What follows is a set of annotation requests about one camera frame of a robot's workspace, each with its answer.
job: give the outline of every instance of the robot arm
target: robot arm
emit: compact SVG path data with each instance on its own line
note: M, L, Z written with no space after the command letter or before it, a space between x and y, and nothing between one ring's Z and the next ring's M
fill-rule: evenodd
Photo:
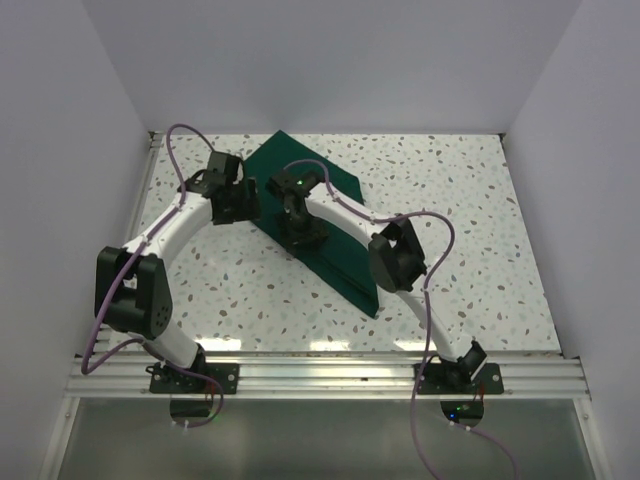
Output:
M327 235L322 220L336 225L367 248L376 284L397 294L424 322L427 312L422 288L427 268L411 221L400 216L388 223L374 222L373 219L395 216L374 212L340 194L335 187L330 192L323 182L324 178L314 172L295 176L286 170L269 180L267 190L284 206L279 224L289 247L318 248ZM343 205L334 199L335 194ZM487 361L480 345L462 328L449 331L433 311L432 338L445 370L445 381L452 385L470 384Z
M255 181L237 180L240 159L214 152L208 168L186 182L186 196L177 195L167 212L178 213L162 223L165 214L122 248L106 247L98 256L96 314L114 278L142 242L146 244L127 279L114 295L105 323L114 330L144 340L146 346L172 364L197 372L203 368L202 347L171 321L172 300L167 280L171 262L202 227L258 218ZM396 293L420 321L426 317L422 285L427 272L424 253L409 219L380 224L368 222L334 201L322 178L313 172L294 177L287 171L274 175L267 190L283 202L280 219L285 239L293 247L317 248L326 237L323 221L333 223L369 251L371 272L384 290ZM385 217L341 195L352 209L371 218ZM486 362L486 354L463 330L449 332L433 318L433 340L438 354L456 383L470 383Z
M228 224L258 218L256 184L237 181L238 157L213 152L207 169L186 181L186 195L176 195L171 206L143 233L122 248L106 247L98 255L96 269L96 315L116 275L140 247L146 246L109 304L104 322L114 330L144 341L145 346L172 364L198 370L202 348L171 321L173 303L167 270L178 253L209 222ZM171 210L178 212L166 223Z

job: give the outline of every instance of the glass panel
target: glass panel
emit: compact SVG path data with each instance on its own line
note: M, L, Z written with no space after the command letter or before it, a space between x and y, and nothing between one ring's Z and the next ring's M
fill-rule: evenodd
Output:
M446 480L510 480L493 444L420 401L424 450ZM523 479L594 479L573 402L487 402L479 428L504 442ZM231 400L183 434L168 402L83 400L60 479L424 479L405 401Z

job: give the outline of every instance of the green mat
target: green mat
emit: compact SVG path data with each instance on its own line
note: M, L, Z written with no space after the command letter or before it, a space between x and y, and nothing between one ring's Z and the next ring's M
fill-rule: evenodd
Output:
M249 177L258 182L258 196L262 218L254 223L260 230L283 245L275 214L282 212L282 204L265 189L267 180L294 160L315 159L329 169L331 183L345 195L364 203L358 178L322 158L286 133L279 131L246 159L245 169ZM303 173L309 169L320 170L313 165L296 165L291 172ZM296 258L309 267L327 284L364 313L373 317L378 311L378 291L369 273L367 250L352 237L332 224L325 223L329 238L314 251L296 252Z

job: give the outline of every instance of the white enclosure wall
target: white enclosure wall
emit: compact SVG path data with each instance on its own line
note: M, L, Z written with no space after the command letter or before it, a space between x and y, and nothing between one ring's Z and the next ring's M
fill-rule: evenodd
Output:
M584 0L507 135L564 351L619 480L638 478L640 3Z
M35 478L146 132L79 0L0 3L0 478Z
M579 0L84 0L145 125L506 131Z

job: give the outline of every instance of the speckled floor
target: speckled floor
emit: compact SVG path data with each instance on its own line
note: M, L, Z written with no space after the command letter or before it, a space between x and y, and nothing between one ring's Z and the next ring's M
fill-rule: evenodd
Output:
M367 206L381 212L426 207L447 214L458 239L433 279L434 310L489 351L559 352L531 246L500 141L490 135L293 135L357 175ZM247 157L267 135L211 136ZM176 136L185 176L203 168L207 147ZM173 198L164 145L140 229ZM427 260L447 244L435 221L415 220ZM424 332L397 297L380 293L368 318L251 223L208 226L169 270L174 320L207 350L421 350ZM111 343L124 338L114 333Z

